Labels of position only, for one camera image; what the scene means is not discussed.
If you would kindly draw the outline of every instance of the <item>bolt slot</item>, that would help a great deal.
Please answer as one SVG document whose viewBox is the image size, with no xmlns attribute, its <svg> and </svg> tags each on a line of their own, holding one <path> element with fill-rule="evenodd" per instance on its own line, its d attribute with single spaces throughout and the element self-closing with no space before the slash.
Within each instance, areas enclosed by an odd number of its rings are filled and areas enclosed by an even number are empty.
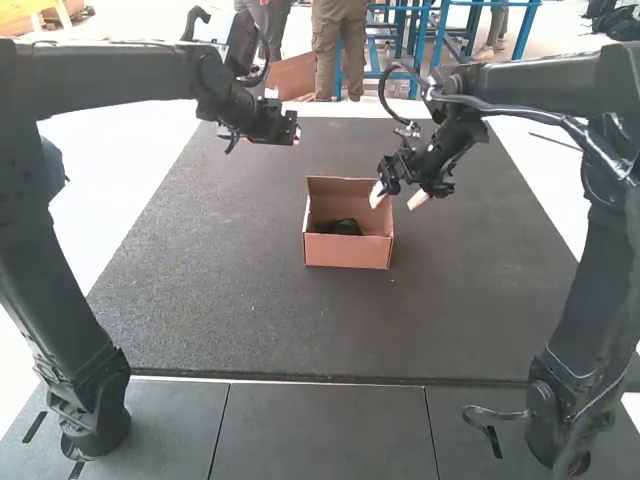
<svg viewBox="0 0 640 480">
<path fill-rule="evenodd" d="M 27 430 L 27 433 L 25 434 L 24 438 L 22 439 L 22 443 L 26 444 L 31 442 L 31 440 L 33 440 L 33 437 L 36 435 L 36 432 L 40 429 L 40 425 L 42 425 L 42 422 L 44 422 L 44 419 L 46 416 L 47 416 L 47 412 L 45 411 L 42 411 L 38 414 L 36 419 L 33 421 L 31 426 L 29 427 L 29 430 Z"/>
<path fill-rule="evenodd" d="M 489 432 L 489 441 L 491 442 L 491 448 L 493 449 L 493 456 L 498 460 L 502 460 L 502 448 L 500 447 L 500 440 L 498 440 L 498 432 L 493 425 L 487 427 Z"/>
<path fill-rule="evenodd" d="M 78 480 L 80 478 L 80 474 L 82 473 L 82 469 L 84 468 L 84 462 L 76 462 L 73 470 L 69 474 L 69 480 Z"/>
</svg>

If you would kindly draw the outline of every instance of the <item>box flap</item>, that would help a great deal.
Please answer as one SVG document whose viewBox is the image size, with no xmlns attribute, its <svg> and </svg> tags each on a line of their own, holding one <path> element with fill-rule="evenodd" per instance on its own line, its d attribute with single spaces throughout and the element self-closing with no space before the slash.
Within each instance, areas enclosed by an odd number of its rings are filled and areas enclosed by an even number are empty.
<svg viewBox="0 0 640 480">
<path fill-rule="evenodd" d="M 315 91 L 316 56 L 313 52 L 274 62 L 269 66 L 266 87 L 278 91 L 282 101 Z"/>
<path fill-rule="evenodd" d="M 309 195 L 327 197 L 360 197 L 369 198 L 371 189 L 376 184 L 375 178 L 342 178 L 309 175 L 307 188 Z"/>
</svg>

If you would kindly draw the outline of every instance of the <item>black cable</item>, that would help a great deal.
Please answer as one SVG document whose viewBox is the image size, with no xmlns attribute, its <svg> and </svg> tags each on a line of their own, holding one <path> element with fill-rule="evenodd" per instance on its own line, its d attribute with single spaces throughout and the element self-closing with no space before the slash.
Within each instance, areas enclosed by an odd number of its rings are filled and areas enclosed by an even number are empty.
<svg viewBox="0 0 640 480">
<path fill-rule="evenodd" d="M 394 62 L 392 64 L 390 64 L 387 68 L 384 69 L 384 72 L 382 73 L 382 77 L 380 77 L 380 81 L 378 82 L 378 99 L 380 100 L 380 103 L 382 104 L 382 108 L 384 108 L 384 110 L 391 115 L 391 118 L 393 118 L 396 122 L 399 122 L 403 125 L 409 126 L 411 125 L 413 122 L 407 118 L 401 117 L 400 115 L 398 115 L 390 106 L 389 103 L 387 103 L 387 97 L 385 95 L 385 87 L 387 84 L 387 80 L 389 79 L 389 77 L 391 76 L 391 74 L 393 72 L 395 72 L 396 70 L 404 70 L 405 72 L 407 72 L 409 75 L 411 75 L 411 78 L 418 84 L 420 85 L 420 90 L 421 90 L 421 95 L 422 92 L 424 92 L 425 89 L 427 89 L 429 87 L 429 83 L 422 78 L 418 72 L 416 72 L 412 67 L 410 67 L 409 65 L 404 65 L 402 63 L 397 63 Z"/>
<path fill-rule="evenodd" d="M 271 60 L 269 42 L 267 41 L 267 37 L 264 36 L 264 33 L 262 33 L 258 28 L 256 28 L 256 30 L 258 30 L 258 38 L 260 39 L 262 48 L 264 48 L 264 67 L 262 68 L 260 75 L 256 77 L 243 77 L 237 79 L 238 82 L 240 82 L 240 85 L 244 88 L 253 88 L 260 85 L 267 77 L 267 71 L 269 70 L 269 61 Z"/>
<path fill-rule="evenodd" d="M 480 415 L 482 417 L 493 418 L 494 420 L 501 421 L 524 420 L 526 418 L 529 418 L 529 410 L 523 410 L 520 412 L 496 412 L 494 410 L 489 410 L 488 408 L 479 407 L 477 405 L 467 405 L 466 407 L 463 407 L 462 419 L 467 423 L 467 425 L 484 433 L 484 435 L 491 442 L 494 441 L 494 434 L 487 427 L 471 418 L 470 414 Z"/>
<path fill-rule="evenodd" d="M 471 95 L 444 95 L 440 93 L 435 87 L 429 88 L 426 96 L 427 101 L 429 101 L 429 97 L 437 102 L 460 103 L 463 105 L 468 105 L 484 113 L 485 115 L 507 115 L 511 117 L 528 118 L 529 120 L 534 120 L 545 125 L 562 126 L 562 122 L 566 117 L 566 115 L 547 112 L 545 110 L 539 110 L 537 108 L 530 108 L 519 105 L 494 105 Z"/>
</svg>

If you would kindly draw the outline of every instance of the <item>leg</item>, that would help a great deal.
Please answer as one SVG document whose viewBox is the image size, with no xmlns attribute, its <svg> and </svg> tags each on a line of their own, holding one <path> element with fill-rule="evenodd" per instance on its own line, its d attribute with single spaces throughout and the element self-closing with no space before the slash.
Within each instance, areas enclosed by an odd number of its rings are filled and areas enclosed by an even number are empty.
<svg viewBox="0 0 640 480">
<path fill-rule="evenodd" d="M 503 29 L 506 33 L 506 17 L 507 7 L 491 7 L 491 26 L 489 27 L 489 35 L 487 35 L 488 47 L 495 46 L 498 41 L 498 36 L 502 33 Z"/>
<path fill-rule="evenodd" d="M 489 34 L 487 35 L 487 42 L 480 50 L 473 54 L 471 60 L 474 62 L 484 62 L 493 58 L 494 49 L 496 45 L 498 45 L 499 35 L 503 30 L 506 31 L 506 14 L 507 7 L 491 7 L 491 26 L 489 27 Z"/>
<path fill-rule="evenodd" d="M 504 7 L 504 20 L 502 20 L 502 28 L 498 33 L 498 40 L 503 40 L 507 34 L 507 28 L 509 26 L 509 7 Z"/>
<path fill-rule="evenodd" d="M 342 22 L 340 32 L 347 54 L 346 71 L 349 82 L 349 99 L 357 102 L 364 93 L 364 43 L 367 39 L 365 20 L 349 20 Z"/>
<path fill-rule="evenodd" d="M 267 43 L 270 44 L 269 41 L 269 15 L 268 9 L 265 6 L 260 5 L 260 0 L 233 0 L 233 8 L 236 12 L 242 12 L 244 10 L 249 10 L 253 21 L 255 22 L 258 30 L 260 30 L 264 36 L 267 38 Z M 264 60 L 264 47 L 260 44 L 260 48 L 258 49 L 258 57 Z"/>
<path fill-rule="evenodd" d="M 271 59 L 274 62 L 282 60 L 282 38 L 287 25 L 287 18 L 291 12 L 290 0 L 274 0 L 268 7 L 269 32 L 267 38 L 271 45 Z"/>
<path fill-rule="evenodd" d="M 316 55 L 316 100 L 330 101 L 336 70 L 340 23 L 321 15 L 318 2 L 311 4 L 311 47 Z"/>
</svg>

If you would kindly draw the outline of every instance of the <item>metal plate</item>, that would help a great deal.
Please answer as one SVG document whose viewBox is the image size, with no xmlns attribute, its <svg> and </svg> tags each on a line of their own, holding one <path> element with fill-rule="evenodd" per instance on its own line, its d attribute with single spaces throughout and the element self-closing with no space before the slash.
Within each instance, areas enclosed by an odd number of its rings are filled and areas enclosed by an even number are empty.
<svg viewBox="0 0 640 480">
<path fill-rule="evenodd" d="M 232 385 L 211 480 L 436 480 L 420 387 Z"/>
<path fill-rule="evenodd" d="M 60 451 L 56 415 L 49 412 L 31 441 L 23 443 L 38 414 L 47 411 L 39 388 L 0 442 L 0 478 L 206 480 L 228 390 L 227 384 L 132 381 L 126 399 L 131 433 L 115 452 L 85 464 L 74 478 L 78 467 Z"/>
<path fill-rule="evenodd" d="M 465 405 L 496 411 L 523 410 L 524 391 L 506 389 L 427 388 L 440 480 L 550 480 L 550 471 L 531 454 L 524 440 L 523 422 L 493 422 L 503 459 L 497 459 L 489 440 L 467 425 Z M 620 407 L 614 429 L 598 438 L 591 468 L 581 480 L 640 478 L 640 435 Z"/>
</svg>

